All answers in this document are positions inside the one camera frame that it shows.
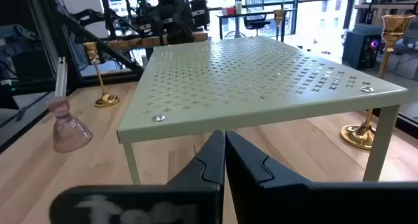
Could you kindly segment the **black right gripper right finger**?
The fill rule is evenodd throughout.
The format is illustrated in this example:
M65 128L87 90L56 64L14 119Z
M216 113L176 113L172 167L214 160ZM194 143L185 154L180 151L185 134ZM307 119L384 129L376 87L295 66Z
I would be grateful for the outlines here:
M417 223L415 182L312 182L234 131L226 169L239 223Z

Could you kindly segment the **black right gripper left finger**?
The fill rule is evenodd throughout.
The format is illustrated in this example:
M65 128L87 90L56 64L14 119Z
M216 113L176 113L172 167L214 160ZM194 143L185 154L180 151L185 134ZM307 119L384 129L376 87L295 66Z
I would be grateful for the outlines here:
M214 131L190 162L165 185L85 185L50 205L56 224L221 223L225 135Z

